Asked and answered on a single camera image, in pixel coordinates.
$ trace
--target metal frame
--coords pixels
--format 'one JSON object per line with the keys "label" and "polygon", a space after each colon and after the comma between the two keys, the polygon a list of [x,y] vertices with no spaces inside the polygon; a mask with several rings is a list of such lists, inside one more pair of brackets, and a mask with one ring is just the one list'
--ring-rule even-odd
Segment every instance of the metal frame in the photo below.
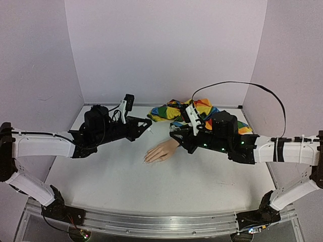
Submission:
{"label": "metal frame", "polygon": [[[155,104],[145,104],[145,106],[155,106]],[[242,112],[250,125],[243,109]],[[278,188],[273,171],[269,164],[267,166],[275,187]],[[288,205],[280,214],[281,221],[279,223],[291,221],[296,240],[304,242],[303,233],[293,204]],[[41,217],[41,207],[37,201],[29,198],[16,232],[15,242],[22,241],[31,215]],[[80,226],[80,228],[99,233],[130,237],[198,238],[236,233],[238,223],[235,212],[197,215],[140,215],[86,209],[84,225]]]}

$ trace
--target white table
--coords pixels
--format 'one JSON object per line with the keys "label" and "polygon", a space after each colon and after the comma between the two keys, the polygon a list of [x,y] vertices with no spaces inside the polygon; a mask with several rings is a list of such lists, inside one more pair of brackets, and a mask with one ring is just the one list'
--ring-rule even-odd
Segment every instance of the white table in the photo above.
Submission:
{"label": "white table", "polygon": [[[128,115],[146,117],[152,107],[133,107]],[[85,106],[73,129],[84,122]],[[227,109],[238,120],[239,109]],[[57,187],[67,205],[130,214],[208,214],[256,209],[274,190],[266,164],[244,165],[226,154],[183,148],[169,160],[143,164],[150,148],[169,138],[169,123],[152,124],[135,142],[126,139],[101,145],[84,159],[57,157],[46,182]]]}

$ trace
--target hand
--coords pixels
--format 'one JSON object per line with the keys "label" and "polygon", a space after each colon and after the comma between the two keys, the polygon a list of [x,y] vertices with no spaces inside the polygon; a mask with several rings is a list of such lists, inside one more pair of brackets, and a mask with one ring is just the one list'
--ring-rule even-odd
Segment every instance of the hand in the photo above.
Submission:
{"label": "hand", "polygon": [[149,150],[145,156],[144,163],[152,163],[156,160],[164,161],[174,155],[179,143],[174,140],[170,139],[165,142],[160,143],[155,148]]}

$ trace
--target white wall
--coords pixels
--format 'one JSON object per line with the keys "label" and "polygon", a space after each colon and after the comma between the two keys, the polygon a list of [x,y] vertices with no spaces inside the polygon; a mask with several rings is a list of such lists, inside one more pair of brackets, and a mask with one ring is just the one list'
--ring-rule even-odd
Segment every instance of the white wall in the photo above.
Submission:
{"label": "white wall", "polygon": [[[272,89],[287,113],[286,136],[317,135],[323,130],[323,2],[269,0],[252,76],[253,83]],[[259,134],[277,136],[283,130],[279,104],[250,87],[244,110]],[[279,183],[298,176],[303,167],[275,163]],[[322,241],[323,191],[295,202],[308,242]]]}
{"label": "white wall", "polygon": [[[67,22],[86,103],[126,92],[137,103],[187,100],[201,86],[250,82],[266,0],[66,0]],[[243,103],[247,86],[219,86],[196,97]]]}
{"label": "white wall", "polygon": [[[83,105],[64,0],[0,1],[0,124],[65,131]],[[44,180],[53,157],[19,158]],[[12,242],[27,196],[0,183],[0,240]]]}

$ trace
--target colorful cloth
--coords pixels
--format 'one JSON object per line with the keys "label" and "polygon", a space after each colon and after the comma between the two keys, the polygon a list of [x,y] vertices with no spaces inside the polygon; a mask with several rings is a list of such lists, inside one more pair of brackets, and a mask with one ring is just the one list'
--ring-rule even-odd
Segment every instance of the colorful cloth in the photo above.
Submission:
{"label": "colorful cloth", "polygon": [[[189,104],[191,99],[186,102],[179,102],[177,100],[171,100],[166,105],[161,107],[153,108],[149,114],[147,115],[148,118],[155,122],[164,121],[164,120],[174,120],[171,125],[180,127],[185,125],[185,121],[181,116],[180,108],[183,107],[183,104]],[[208,130],[212,130],[212,115],[216,112],[220,112],[216,107],[212,106],[210,101],[206,99],[200,99],[194,101],[194,106],[196,107],[197,111],[199,112],[202,119],[205,120],[205,127]],[[245,134],[251,132],[252,129],[249,125],[238,121],[238,128],[239,134]]]}

